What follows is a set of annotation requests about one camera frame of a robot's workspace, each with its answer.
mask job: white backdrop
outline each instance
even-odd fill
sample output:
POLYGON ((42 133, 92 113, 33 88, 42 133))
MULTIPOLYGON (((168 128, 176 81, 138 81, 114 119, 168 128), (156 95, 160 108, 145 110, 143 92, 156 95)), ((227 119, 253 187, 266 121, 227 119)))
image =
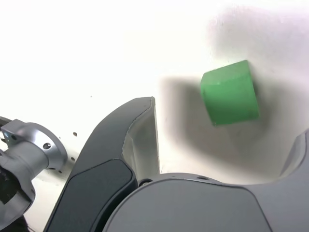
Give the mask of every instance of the white backdrop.
POLYGON ((70 161, 33 181, 30 226, 44 229, 93 128, 136 97, 156 98, 162 172, 278 178, 309 128, 308 13, 295 0, 0 0, 0 115, 49 128, 70 161), (261 119, 214 128, 199 81, 244 59, 261 119))

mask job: gray robot arm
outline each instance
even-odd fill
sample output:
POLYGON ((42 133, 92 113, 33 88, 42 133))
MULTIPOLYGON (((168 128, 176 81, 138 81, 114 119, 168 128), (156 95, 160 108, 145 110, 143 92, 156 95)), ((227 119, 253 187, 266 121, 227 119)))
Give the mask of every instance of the gray robot arm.
POLYGON ((67 152, 48 129, 1 118, 6 151, 0 150, 0 230, 21 217, 35 199, 31 180, 43 169, 59 170, 67 152))
MULTIPOLYGON (((308 230, 307 131, 295 140, 282 170, 284 178, 272 183, 238 186, 194 174, 158 174, 154 103, 154 98, 134 99, 99 123, 46 232, 308 230)), ((36 149, 42 152, 39 144, 36 149)), ((0 210, 0 225, 4 218, 0 210)))

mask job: white wall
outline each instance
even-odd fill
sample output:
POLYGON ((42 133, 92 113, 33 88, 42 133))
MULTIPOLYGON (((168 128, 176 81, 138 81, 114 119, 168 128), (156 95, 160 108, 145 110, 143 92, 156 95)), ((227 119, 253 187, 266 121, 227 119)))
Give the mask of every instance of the white wall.
MULTIPOLYGON (((155 96, 163 172, 274 180, 309 128, 308 11, 295 0, 0 0, 0 115, 46 126, 77 158, 113 109, 155 96), (201 76, 243 59, 261 119, 214 128, 201 76)), ((36 231, 72 164, 33 181, 37 199, 26 217, 36 231)))

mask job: white surface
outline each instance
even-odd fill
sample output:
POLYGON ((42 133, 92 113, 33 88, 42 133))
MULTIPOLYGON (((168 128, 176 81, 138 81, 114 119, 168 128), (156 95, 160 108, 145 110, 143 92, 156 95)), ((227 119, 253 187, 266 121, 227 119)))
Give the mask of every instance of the white surface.
MULTIPOLYGON (((163 172, 276 179, 294 138, 309 128, 309 8, 233 2, 0 0, 0 115, 46 126, 77 158, 112 110, 155 96, 163 172), (243 59, 261 120, 213 128, 198 96, 201 76, 243 59)), ((36 231, 69 171, 33 181, 37 199, 26 218, 36 231)))

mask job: green cube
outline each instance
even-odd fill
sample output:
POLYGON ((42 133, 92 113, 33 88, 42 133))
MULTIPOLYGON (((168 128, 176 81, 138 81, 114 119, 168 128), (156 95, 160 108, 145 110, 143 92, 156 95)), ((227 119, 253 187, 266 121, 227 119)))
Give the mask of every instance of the green cube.
POLYGON ((246 60, 206 72, 201 81, 201 95, 213 125, 259 117, 246 60))

